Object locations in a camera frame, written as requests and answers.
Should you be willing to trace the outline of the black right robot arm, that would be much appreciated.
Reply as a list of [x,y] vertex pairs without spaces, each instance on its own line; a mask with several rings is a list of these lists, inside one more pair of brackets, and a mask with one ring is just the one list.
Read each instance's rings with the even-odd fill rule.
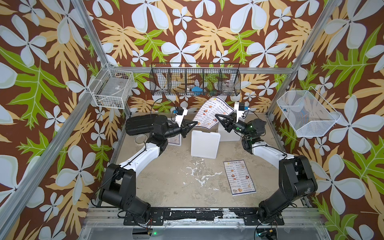
[[262,224],[277,221],[281,212],[302,197],[318,190],[310,161],[305,156],[294,156],[268,145],[262,140],[266,133],[266,122],[256,118],[249,122],[239,120],[236,113],[229,116],[216,114],[215,119],[228,133],[241,136],[243,149],[260,157],[279,170],[279,189],[259,203],[256,213]]

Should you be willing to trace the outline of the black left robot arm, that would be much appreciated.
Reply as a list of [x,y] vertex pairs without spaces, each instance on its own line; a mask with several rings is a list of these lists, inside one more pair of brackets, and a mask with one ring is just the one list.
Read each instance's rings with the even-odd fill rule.
[[197,121],[182,119],[172,122],[164,115],[144,115],[126,121],[129,136],[150,134],[144,147],[125,162],[107,167],[99,190],[99,200],[110,204],[133,217],[137,224],[150,221],[151,205],[136,195],[136,178],[168,146],[168,139],[185,138],[198,125]]

